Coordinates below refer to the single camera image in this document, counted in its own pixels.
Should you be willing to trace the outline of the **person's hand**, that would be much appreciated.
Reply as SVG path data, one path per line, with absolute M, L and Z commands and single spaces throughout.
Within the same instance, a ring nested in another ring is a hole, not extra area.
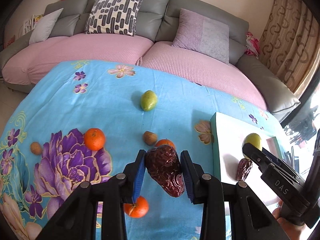
M 274 216 L 274 218 L 277 220 L 277 222 L 280 224 L 282 229 L 285 231 L 285 233 L 291 240 L 300 240 L 300 236 L 304 231 L 304 229 L 306 228 L 306 225 L 303 224 L 301 226 L 297 226 L 295 224 L 292 224 L 288 220 L 284 219 L 283 217 L 281 217 L 280 210 L 281 210 L 283 201 L 280 200 L 277 204 L 278 204 L 278 207 L 274 209 L 274 211 L 272 212 L 272 215 Z

